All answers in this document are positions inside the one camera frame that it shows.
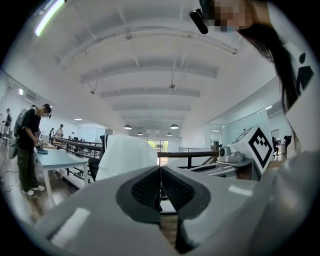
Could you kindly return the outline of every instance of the white sneakers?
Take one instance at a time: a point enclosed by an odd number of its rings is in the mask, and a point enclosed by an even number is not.
[[[28,195],[28,196],[32,196],[35,192],[34,190],[39,190],[39,191],[44,191],[46,188],[44,186],[37,186],[37,187],[32,187],[32,189],[30,189],[28,192],[25,192],[22,190],[22,193]]]
[[[32,196],[35,192],[30,189],[28,192],[22,190],[22,193],[27,194],[28,196]]]
[[[44,186],[39,185],[39,186],[37,186],[37,187],[33,187],[32,189],[33,189],[33,190],[44,191],[46,188],[45,188]]]

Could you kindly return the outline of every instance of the white cover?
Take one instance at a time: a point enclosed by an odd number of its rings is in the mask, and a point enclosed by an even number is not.
[[[157,159],[156,150],[141,138],[121,134],[109,136],[95,180],[156,166]]]

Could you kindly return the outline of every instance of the white cloth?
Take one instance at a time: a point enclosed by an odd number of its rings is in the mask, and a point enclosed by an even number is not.
[[[298,85],[301,94],[285,115],[299,142],[295,147],[292,137],[287,148],[287,158],[291,158],[300,152],[320,150],[320,69],[308,42],[295,25],[274,4],[268,2],[268,10],[274,30],[291,55],[295,77],[298,77],[299,68],[302,67],[310,67],[313,72],[304,89]]]
[[[112,135],[99,164],[96,181],[157,165],[158,154],[138,137]]]
[[[58,138],[62,138],[63,135],[64,135],[64,130],[58,128],[55,132],[55,136]]]

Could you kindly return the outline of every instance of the man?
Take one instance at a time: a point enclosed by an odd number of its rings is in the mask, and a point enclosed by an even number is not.
[[[287,154],[287,147],[291,143],[291,138],[289,138],[287,135],[284,136],[284,147],[285,147],[285,154]]]
[[[278,156],[279,148],[277,147],[277,144],[278,144],[278,143],[277,143],[275,137],[272,137],[272,144],[273,144],[274,152],[275,152],[276,155]]]
[[[17,152],[19,179],[22,192],[28,196],[34,190],[44,191],[45,187],[39,185],[35,174],[34,147],[38,145],[37,132],[41,118],[51,117],[51,107],[44,104],[42,107],[32,106],[25,114],[22,122],[22,131],[19,134],[19,149]]]
[[[2,123],[5,122],[4,124],[4,129],[3,129],[3,134],[7,134],[8,132],[8,129],[9,127],[11,126],[11,121],[12,121],[12,118],[11,118],[11,115],[10,115],[10,108],[8,108],[6,110],[6,113],[8,114],[7,117],[6,117],[6,120],[3,120]]]
[[[62,128],[64,127],[63,124],[60,124],[60,128],[58,128],[55,132],[55,136],[57,138],[63,138],[64,137],[64,131],[62,130]]]

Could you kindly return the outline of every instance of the fluorescent light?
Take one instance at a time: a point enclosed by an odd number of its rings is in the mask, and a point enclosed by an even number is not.
[[[58,9],[65,3],[65,0],[57,0],[48,12],[44,15],[42,20],[40,21],[39,25],[35,29],[35,34],[39,37],[42,31],[44,30],[45,26],[52,18],[52,16],[58,11]]]

